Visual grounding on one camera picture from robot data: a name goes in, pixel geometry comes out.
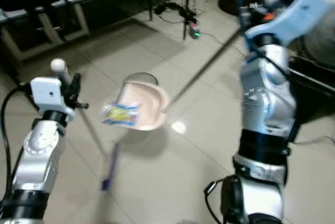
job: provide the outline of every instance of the floor tile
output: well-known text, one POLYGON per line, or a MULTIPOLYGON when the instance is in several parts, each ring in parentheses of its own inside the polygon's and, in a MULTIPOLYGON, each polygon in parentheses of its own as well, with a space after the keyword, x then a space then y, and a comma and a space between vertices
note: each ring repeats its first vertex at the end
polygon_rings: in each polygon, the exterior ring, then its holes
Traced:
POLYGON ((215 52, 215 48, 203 42, 193 42, 187 48, 167 59, 182 70, 195 74, 215 52))
POLYGON ((204 43, 207 43, 212 46, 221 46, 225 44, 230 36, 238 29, 236 24, 232 24, 231 26, 226 25, 218 25, 215 29, 205 30, 201 29, 200 40, 204 43))
POLYGON ((80 101, 93 103, 117 92, 120 85, 93 64, 85 64, 76 69, 81 74, 80 101))
MULTIPOLYGON (((3 91, 3 95, 1 95, 2 96, 1 98, 4 99, 8 93, 9 89, 8 91, 3 91)), ((7 103, 6 115, 32 115, 32 114, 37 115, 37 112, 34 109, 33 105, 30 103, 30 101, 21 92, 17 92, 15 95, 13 95, 7 103)))
POLYGON ((35 58, 28 60, 26 63, 23 63, 22 68, 19 69, 21 80, 30 82, 38 76, 56 76, 50 68, 50 63, 55 58, 62 58, 65 60, 70 74, 73 74, 75 69, 79 66, 87 63, 87 61, 85 61, 85 59, 71 47, 64 47, 36 56, 35 58))
POLYGON ((208 9, 198 18, 202 32, 212 33, 220 41, 228 38, 238 28, 237 17, 208 9))
MULTIPOLYGON (((299 141, 306 141, 299 136, 299 141)), ((309 146, 292 145, 285 216, 294 224, 333 223, 333 159, 309 146)))
POLYGON ((124 34, 162 58, 168 58, 185 48, 182 42, 179 42, 168 33, 151 28, 150 24, 128 24, 124 28, 124 34))
POLYGON ((285 219, 283 220, 283 224, 292 224, 292 222, 290 222, 288 219, 285 218, 285 219))
POLYGON ((118 84, 129 74, 145 72, 163 61, 159 56, 127 38, 120 39, 116 47, 111 44, 110 47, 95 48, 86 56, 93 65, 118 84))
POLYGON ((165 33, 168 30, 175 29, 178 27, 181 27, 183 25, 182 23, 182 17, 177 14, 177 12, 164 12, 160 18, 156 14, 153 14, 152 20, 148 19, 147 11, 138 13, 133 16, 135 20, 137 20, 140 23, 145 24, 147 27, 159 31, 160 33, 165 33))
POLYGON ((211 89, 177 119, 185 125, 184 136, 227 171, 241 133, 241 109, 237 100, 211 89))
MULTIPOLYGON (((170 97, 174 100, 177 94, 184 88, 192 75, 181 70, 174 64, 163 62, 159 66, 151 69, 149 73, 157 77, 160 87, 162 87, 170 97)), ((182 97, 174 102, 167 113, 167 122, 174 123, 180 114, 187 109, 193 101, 199 99, 207 92, 209 87, 203 82, 197 81, 187 90, 182 97)))
POLYGON ((78 53, 85 54, 94 50, 105 49, 106 47, 120 46, 120 42, 125 40, 122 30, 124 22, 113 25, 100 33, 90 35, 87 38, 82 38, 71 44, 71 47, 78 53))
POLYGON ((60 157, 58 177, 44 215, 45 223, 62 223, 99 190, 97 178, 70 145, 60 157))
MULTIPOLYGON (((12 156, 12 166, 15 164, 19 151, 23 145, 24 139, 31 131, 31 125, 33 120, 37 117, 38 115, 36 113, 5 116, 7 137, 12 156)), ((0 148, 0 161, 5 162, 5 151, 2 143, 1 145, 2 147, 0 148)))
POLYGON ((166 30, 165 35, 184 46, 187 46, 190 43, 195 42, 195 41, 201 41, 201 38, 202 38, 202 37, 199 37, 197 39, 192 38, 189 35, 189 26, 186 26, 186 36, 184 39, 184 25, 183 24, 180 24, 179 26, 171 27, 169 30, 166 30))
POLYGON ((0 101, 2 102, 8 92, 15 88, 15 84, 7 75, 2 66, 0 67, 0 101))
POLYGON ((0 197, 1 199, 4 197, 5 194, 5 188, 6 188, 6 163, 1 160, 0 164, 0 173, 3 174, 0 178, 0 197))
POLYGON ((201 80, 224 95, 240 100, 242 98, 240 70, 243 60, 240 52, 231 48, 221 55, 201 80))
POLYGON ((132 224, 122 209, 106 192, 97 192, 97 195, 82 207, 67 224, 132 224))
POLYGON ((240 36, 234 43, 233 46, 245 57, 248 54, 247 46, 245 45, 244 37, 240 36))
POLYGON ((320 150, 329 158, 335 160, 335 144, 326 137, 335 137, 334 129, 335 120, 332 116, 322 117, 301 127, 300 134, 304 136, 307 142, 320 141, 310 144, 309 146, 320 150))
POLYGON ((138 224, 214 223, 203 189, 225 176, 225 170, 169 126, 150 133, 148 141, 143 157, 132 160, 117 176, 113 191, 117 203, 138 224))

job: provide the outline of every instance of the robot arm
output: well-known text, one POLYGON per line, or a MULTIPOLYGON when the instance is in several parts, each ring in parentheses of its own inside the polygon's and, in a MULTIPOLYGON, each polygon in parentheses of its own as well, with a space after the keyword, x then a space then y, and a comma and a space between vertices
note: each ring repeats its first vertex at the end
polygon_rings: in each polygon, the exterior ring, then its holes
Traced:
POLYGON ((6 192, 0 223, 43 224, 58 173, 59 158, 65 148, 65 128, 80 104, 80 75, 71 80, 61 59, 52 62, 58 78, 37 77, 30 82, 34 103, 43 115, 35 119, 32 131, 26 136, 17 169, 13 174, 10 192, 6 192))
MULTIPOLYGON (((334 6, 333 0, 292 0, 275 19, 252 24, 245 32, 250 53, 240 73, 243 129, 233 157, 235 175, 222 184, 225 223, 280 224, 284 218, 288 136, 296 111, 285 75, 286 46, 312 29, 334 6)), ((244 16, 252 18, 252 13, 244 16)))

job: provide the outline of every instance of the dustpan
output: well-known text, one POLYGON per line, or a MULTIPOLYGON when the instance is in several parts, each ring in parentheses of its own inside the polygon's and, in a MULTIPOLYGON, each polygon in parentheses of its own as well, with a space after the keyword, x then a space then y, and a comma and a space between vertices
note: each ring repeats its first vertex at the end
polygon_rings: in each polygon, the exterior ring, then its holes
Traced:
POLYGON ((134 73, 124 79, 117 103, 139 106, 139 116, 133 126, 116 125, 134 130, 150 131, 160 127, 166 119, 170 99, 149 73, 134 73))

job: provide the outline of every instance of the white knob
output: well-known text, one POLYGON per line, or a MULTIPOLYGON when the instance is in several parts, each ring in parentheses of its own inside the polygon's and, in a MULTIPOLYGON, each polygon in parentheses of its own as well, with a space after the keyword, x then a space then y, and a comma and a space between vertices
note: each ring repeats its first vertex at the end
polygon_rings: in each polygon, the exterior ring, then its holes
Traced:
POLYGON ((61 58, 56 58, 51 61, 50 67, 52 71, 54 71, 58 77, 66 82, 68 85, 71 83, 71 77, 69 74, 68 67, 66 65, 66 62, 61 58))

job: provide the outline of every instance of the white tile floor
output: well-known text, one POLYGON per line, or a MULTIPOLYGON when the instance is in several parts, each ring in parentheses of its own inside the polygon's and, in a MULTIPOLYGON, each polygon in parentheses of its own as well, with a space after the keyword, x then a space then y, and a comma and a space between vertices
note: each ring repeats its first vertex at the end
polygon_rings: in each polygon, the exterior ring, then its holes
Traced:
MULTIPOLYGON (((198 17, 203 32, 224 41, 238 27, 236 18, 221 12, 216 0, 197 0, 206 11, 198 17)), ((165 19, 180 19, 173 13, 165 19)), ((125 76, 149 72, 175 96, 192 74, 211 57, 219 44, 210 36, 181 39, 182 24, 169 24, 147 13, 99 36, 48 53, 22 67, 28 81, 49 75, 50 60, 61 57, 71 72, 83 75, 81 99, 91 104, 87 114, 98 131, 105 152, 121 141, 120 162, 111 194, 99 190, 105 160, 80 116, 68 126, 67 146, 59 176, 49 200, 45 222, 114 224, 208 224, 203 189, 208 182, 233 172, 231 157, 241 130, 238 82, 243 59, 242 41, 221 59, 170 110, 167 123, 153 132, 128 131, 101 124, 100 109, 116 97, 125 76), (181 121, 185 133, 171 125, 181 121)), ((1 75, 0 96, 12 87, 1 75)), ((24 98, 11 101, 6 117, 15 155, 36 116, 24 98)), ((304 126, 299 141, 334 133, 334 118, 325 117, 304 126)), ((4 151, 0 149, 4 174, 4 151)), ((335 146, 322 142, 294 146, 286 191, 285 223, 335 223, 335 146)), ((0 188, 4 188, 2 176, 0 188)), ((219 190, 211 196, 218 212, 219 190)))

